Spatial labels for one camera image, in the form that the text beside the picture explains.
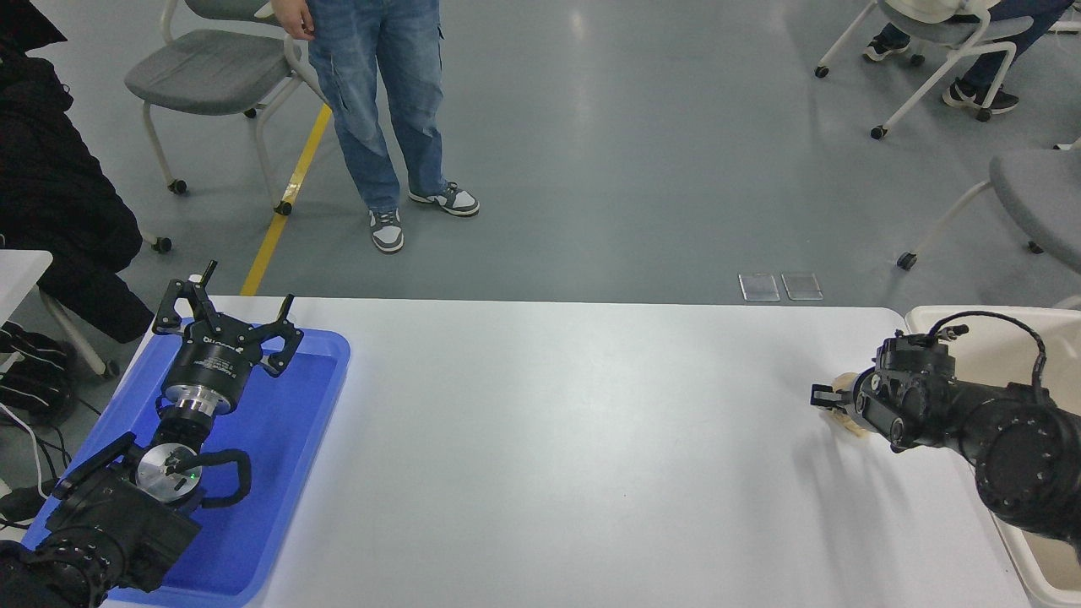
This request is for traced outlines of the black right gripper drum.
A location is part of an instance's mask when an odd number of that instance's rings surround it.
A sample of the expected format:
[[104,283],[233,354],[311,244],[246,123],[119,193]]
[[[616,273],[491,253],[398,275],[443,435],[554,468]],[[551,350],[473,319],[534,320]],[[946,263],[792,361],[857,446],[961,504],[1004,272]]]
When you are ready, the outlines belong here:
[[856,413],[893,446],[905,451],[918,438],[918,376],[865,370],[854,385]]

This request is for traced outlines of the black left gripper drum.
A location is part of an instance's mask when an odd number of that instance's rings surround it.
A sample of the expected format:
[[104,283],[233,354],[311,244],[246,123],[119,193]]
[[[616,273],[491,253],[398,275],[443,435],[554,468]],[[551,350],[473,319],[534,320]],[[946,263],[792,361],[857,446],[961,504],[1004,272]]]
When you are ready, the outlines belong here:
[[221,398],[239,398],[253,367],[262,359],[258,343],[240,343],[238,334],[214,336],[208,323],[187,323],[182,345],[166,373],[166,397],[182,389],[212,389]]

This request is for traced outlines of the person's right hand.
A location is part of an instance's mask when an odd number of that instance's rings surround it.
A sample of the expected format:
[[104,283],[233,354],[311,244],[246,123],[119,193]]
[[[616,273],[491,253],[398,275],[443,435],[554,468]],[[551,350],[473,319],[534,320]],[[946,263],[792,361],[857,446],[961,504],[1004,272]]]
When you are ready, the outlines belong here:
[[308,1],[304,0],[273,0],[270,1],[275,19],[281,24],[283,30],[297,40],[312,41],[316,32],[312,11]]

